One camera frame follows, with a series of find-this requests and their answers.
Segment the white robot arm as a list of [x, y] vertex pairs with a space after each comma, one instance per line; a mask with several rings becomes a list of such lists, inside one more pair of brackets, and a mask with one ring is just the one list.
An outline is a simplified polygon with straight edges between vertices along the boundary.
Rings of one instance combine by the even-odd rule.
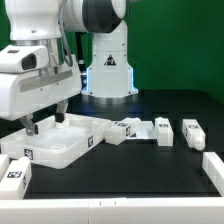
[[[127, 0], [4, 2], [13, 43], [0, 51], [0, 118], [19, 120], [33, 136], [34, 112], [55, 104], [55, 120], [63, 122], [68, 99], [79, 93], [100, 103], [122, 103], [138, 93], [127, 61]], [[93, 35], [85, 84], [67, 32]]]

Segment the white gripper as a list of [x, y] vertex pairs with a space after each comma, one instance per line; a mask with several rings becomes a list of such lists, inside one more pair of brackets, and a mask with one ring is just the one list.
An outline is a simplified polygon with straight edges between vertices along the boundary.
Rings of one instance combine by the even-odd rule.
[[38, 126], [33, 123], [33, 115], [38, 110], [57, 103], [55, 121], [62, 123], [68, 107], [68, 98], [81, 90], [80, 71], [77, 64], [66, 64], [50, 68], [45, 77], [39, 71], [22, 74], [0, 73], [0, 118], [16, 120], [20, 118], [28, 136], [38, 134]]

